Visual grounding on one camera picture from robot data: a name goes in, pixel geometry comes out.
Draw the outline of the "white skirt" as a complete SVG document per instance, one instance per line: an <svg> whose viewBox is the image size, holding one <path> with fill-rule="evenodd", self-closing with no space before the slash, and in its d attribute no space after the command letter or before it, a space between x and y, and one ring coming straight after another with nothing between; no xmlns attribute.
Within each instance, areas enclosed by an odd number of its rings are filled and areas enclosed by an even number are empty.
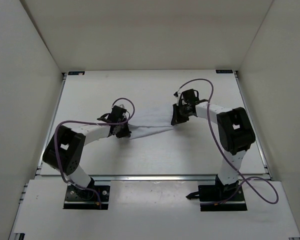
<svg viewBox="0 0 300 240"><path fill-rule="evenodd" d="M173 107L171 105L137 110L128 121L131 131L129 139L135 140L173 130L175 127L171 125L172 117Z"/></svg>

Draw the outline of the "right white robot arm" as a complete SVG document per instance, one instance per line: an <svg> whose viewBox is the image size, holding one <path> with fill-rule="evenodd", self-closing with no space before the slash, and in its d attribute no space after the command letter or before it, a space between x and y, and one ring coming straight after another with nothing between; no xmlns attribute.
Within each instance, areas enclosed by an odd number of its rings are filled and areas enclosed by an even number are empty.
<svg viewBox="0 0 300 240"><path fill-rule="evenodd" d="M238 185L243 157L256 141L248 114L243 107L225 108L211 104L207 99L199 99L199 92L195 89L175 92L174 96L177 102L172 105L171 125L185 123L191 116L217 125L219 140L215 134L212 137L221 150L223 162L216 175L214 195L219 200L226 200Z"/></svg>

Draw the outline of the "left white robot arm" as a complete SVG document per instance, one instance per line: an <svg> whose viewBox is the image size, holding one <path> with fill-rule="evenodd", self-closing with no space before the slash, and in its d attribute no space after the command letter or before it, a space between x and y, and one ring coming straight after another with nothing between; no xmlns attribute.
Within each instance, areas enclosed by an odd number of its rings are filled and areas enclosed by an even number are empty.
<svg viewBox="0 0 300 240"><path fill-rule="evenodd" d="M80 126L74 128L62 123L55 129L43 152L42 161L59 171L65 182L77 187L76 191L83 199L91 198L95 192L92 178L80 167L83 149L100 139L130 137L126 114L123 105L115 105L110 113L98 118L100 123L81 122Z"/></svg>

